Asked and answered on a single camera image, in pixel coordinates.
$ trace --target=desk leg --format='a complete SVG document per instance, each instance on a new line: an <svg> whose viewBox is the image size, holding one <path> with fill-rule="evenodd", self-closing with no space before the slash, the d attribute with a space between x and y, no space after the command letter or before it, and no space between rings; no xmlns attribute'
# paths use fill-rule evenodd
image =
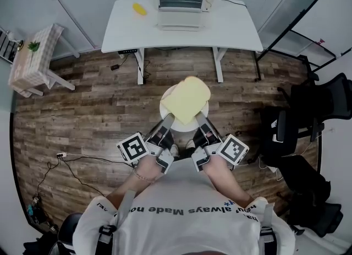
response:
<svg viewBox="0 0 352 255"><path fill-rule="evenodd" d="M59 77L55 73L53 73L51 70L48 70L47 75L50 76L55 80L55 82L59 83L60 85L70 89L70 90L75 90L75 86L68 81L64 80L63 78Z"/></svg>
<svg viewBox="0 0 352 255"><path fill-rule="evenodd" d="M138 77L137 77L137 83L139 85L143 85L143 78L144 78L144 48L138 49L137 52L134 53L134 55L137 58L137 72L138 72Z"/></svg>
<svg viewBox="0 0 352 255"><path fill-rule="evenodd" d="M35 88L30 88L30 89L26 89L26 90L31 92L31 93L33 93L33 94L37 94L37 95L40 95L40 96L43 96L43 94L44 94L42 91L37 90Z"/></svg>
<svg viewBox="0 0 352 255"><path fill-rule="evenodd" d="M216 69L216 75L218 77L218 82L222 83L224 81L222 77L222 70L221 70L221 59L226 53L227 48L221 47L219 50L216 46L213 46L213 55L214 55L214 61L215 61L215 69Z"/></svg>
<svg viewBox="0 0 352 255"><path fill-rule="evenodd" d="M79 58L80 55L77 50L75 50L75 48L63 36L60 36L58 41L66 45L66 47L70 50L70 52L72 52L74 57Z"/></svg>

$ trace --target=black cable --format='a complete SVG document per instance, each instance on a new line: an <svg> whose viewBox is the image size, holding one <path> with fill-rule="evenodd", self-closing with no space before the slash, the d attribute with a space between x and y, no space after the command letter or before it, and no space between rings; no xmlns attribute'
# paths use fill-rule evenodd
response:
<svg viewBox="0 0 352 255"><path fill-rule="evenodd" d="M227 1L227 2L234 3L234 4L238 4L239 6L245 6L245 7L247 7L247 6L246 6L245 4L243 4L243 3L232 2L232 1L229 1L229 0L222 0L222 1Z"/></svg>
<svg viewBox="0 0 352 255"><path fill-rule="evenodd" d="M144 75L142 74L142 69L141 69L141 67L139 66L139 63L138 63L138 59L137 59L137 56L136 56L136 54L134 54L134 57L135 57L135 59L136 59L136 62L137 62L137 66L138 66L138 70L139 70L139 73L142 75L142 79L143 79L143 81L145 80L145 81L147 81L147 79L149 78L149 76L151 75L151 73L149 73L146 69L147 69L147 67L149 66L149 64L150 64L150 60L146 60L146 59L144 59L144 61L148 61L148 64L147 64L147 66L146 67L144 67L144 72L145 73L147 73L148 74L148 76L146 77L146 78L144 78Z"/></svg>
<svg viewBox="0 0 352 255"><path fill-rule="evenodd" d="M115 65L110 66L111 71L114 71L114 70L120 68L123 65L123 63L125 63L125 61L127 60L129 55L130 55L130 53L126 55L125 60L121 64L115 64Z"/></svg>
<svg viewBox="0 0 352 255"><path fill-rule="evenodd" d="M174 48L170 48L169 50L182 50L184 48L188 48L189 46L185 46L185 47L174 47ZM158 47L154 47L156 50L162 50L162 51L169 51L169 50L163 50L162 48L158 48Z"/></svg>
<svg viewBox="0 0 352 255"><path fill-rule="evenodd" d="M63 160L62 161L65 161L65 162L71 162L71 161L76 161L76 160L79 160L79 159L82 159L82 158L90 158L90 159L97 159L97 160L103 160L109 164L124 164L124 165L127 165L131 168L133 168L130 164L127 164L125 162L118 162L118 161L111 161L111 160L108 160L108 159L104 159L104 158L96 158L96 157L89 157L89 156L81 156L81 157L78 157L76 159L71 159L71 160Z"/></svg>
<svg viewBox="0 0 352 255"><path fill-rule="evenodd" d="M40 186L40 185L43 183L43 181L45 180L46 175L50 172L51 169L55 169L57 166L60 165L59 157L56 157L56 158L57 158L57 164L56 164L55 166L52 167L50 162L48 162L48 163L46 164L49 169L46 171L46 173L44 174L44 178L42 179L42 181L41 181L41 182L38 184L38 186L37 186L37 195L38 195L38 197L39 197L39 186Z"/></svg>
<svg viewBox="0 0 352 255"><path fill-rule="evenodd" d="M151 75L151 73L149 73L149 72L147 71L147 67L148 67L148 66L149 66L149 64L150 64L150 60L146 60L146 59L144 59L144 61L148 61L147 66L146 66L146 67L144 67L144 72L148 74L148 76L145 78L145 80L147 81L147 79L148 79L148 78L149 78L149 76Z"/></svg>
<svg viewBox="0 0 352 255"><path fill-rule="evenodd" d="M86 183L82 183L81 180L80 180L80 178L78 178L78 177L75 176L75 174L74 174L73 171L71 170L70 165L67 164L67 162L73 161L73 160L65 161L65 160L63 160L62 158L60 158L60 160L62 160L62 161L66 164L66 166L68 166L68 169L70 170L72 176L73 176L74 178L76 178L76 179L81 183L81 185L83 185L83 186L88 186L88 187L94 189L95 191L97 191L98 193L100 193L102 196L105 196L104 194L101 193L101 191L100 191L99 189L94 188L94 187L92 187L92 186L90 186L90 185L87 185Z"/></svg>

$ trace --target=shoulder strap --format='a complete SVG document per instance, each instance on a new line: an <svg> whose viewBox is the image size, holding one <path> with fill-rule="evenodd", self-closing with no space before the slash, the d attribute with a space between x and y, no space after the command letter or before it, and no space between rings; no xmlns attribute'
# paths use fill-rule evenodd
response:
<svg viewBox="0 0 352 255"><path fill-rule="evenodd" d="M263 222L261 223L259 237L259 255L276 255L277 240L271 228L274 204L267 204L264 210Z"/></svg>
<svg viewBox="0 0 352 255"><path fill-rule="evenodd" d="M135 191L127 191L122 199L117 215L114 217L113 225L101 226L99 229L99 239L95 255L110 255L113 249L113 234L117 231L128 216L132 207L133 199L136 195Z"/></svg>

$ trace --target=shoe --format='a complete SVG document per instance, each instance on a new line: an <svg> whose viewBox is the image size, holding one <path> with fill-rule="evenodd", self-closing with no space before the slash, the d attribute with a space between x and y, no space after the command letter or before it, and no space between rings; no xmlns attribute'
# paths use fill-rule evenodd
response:
<svg viewBox="0 0 352 255"><path fill-rule="evenodd" d="M196 145L194 144L193 139L190 139L186 144L186 149L195 148L195 147L196 147Z"/></svg>
<svg viewBox="0 0 352 255"><path fill-rule="evenodd" d="M179 156L179 153L178 153L178 146L176 143L174 143L172 146L171 146L171 149L170 149L170 153L173 157L178 157Z"/></svg>

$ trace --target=hand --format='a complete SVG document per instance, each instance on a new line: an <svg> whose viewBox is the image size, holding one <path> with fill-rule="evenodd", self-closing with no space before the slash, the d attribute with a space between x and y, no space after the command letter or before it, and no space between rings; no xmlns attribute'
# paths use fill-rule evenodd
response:
<svg viewBox="0 0 352 255"><path fill-rule="evenodd" d="M229 171L229 168L227 167L227 161L220 155L211 155L209 162L203 165L203 171L208 176L221 176L224 171Z"/></svg>
<svg viewBox="0 0 352 255"><path fill-rule="evenodd" d="M161 169L162 167L156 163L155 156L146 155L139 160L136 172L148 180L154 180L161 173Z"/></svg>

